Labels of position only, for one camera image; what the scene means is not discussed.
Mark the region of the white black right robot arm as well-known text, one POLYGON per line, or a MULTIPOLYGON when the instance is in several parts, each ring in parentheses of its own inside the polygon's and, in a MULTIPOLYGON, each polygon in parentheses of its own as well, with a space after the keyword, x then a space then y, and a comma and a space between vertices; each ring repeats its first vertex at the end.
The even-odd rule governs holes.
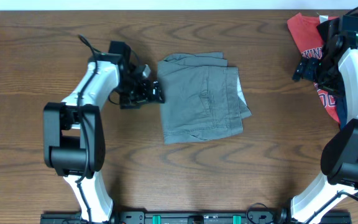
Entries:
POLYGON ((324 147, 318 176, 277 217, 278 223, 350 223, 336 213, 343 199, 358 201, 358 12, 340 17, 296 14, 287 22, 301 52, 293 74, 314 83, 340 130, 324 147))

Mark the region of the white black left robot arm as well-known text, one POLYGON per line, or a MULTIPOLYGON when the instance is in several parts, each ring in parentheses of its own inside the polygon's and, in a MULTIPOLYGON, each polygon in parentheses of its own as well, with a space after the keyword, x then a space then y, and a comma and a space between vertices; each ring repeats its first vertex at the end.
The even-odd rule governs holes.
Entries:
POLYGON ((165 101, 159 83, 149 79, 149 66, 132 63, 136 54, 125 42, 111 41, 102 52, 80 40, 91 50, 86 73, 61 102, 45 105, 43 130, 45 164, 70 185, 81 211, 43 214, 41 223, 113 223, 114 201, 101 172, 106 155, 101 111, 114 92, 122 109, 165 101))

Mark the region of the grey shorts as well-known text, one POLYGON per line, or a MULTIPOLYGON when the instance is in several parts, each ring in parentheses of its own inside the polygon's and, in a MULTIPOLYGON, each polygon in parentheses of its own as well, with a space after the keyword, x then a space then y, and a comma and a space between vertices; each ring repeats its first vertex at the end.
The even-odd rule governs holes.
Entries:
POLYGON ((160 106, 165 144, 234 136, 252 115, 239 70, 221 52, 171 54, 158 62, 157 77, 165 97, 160 106))

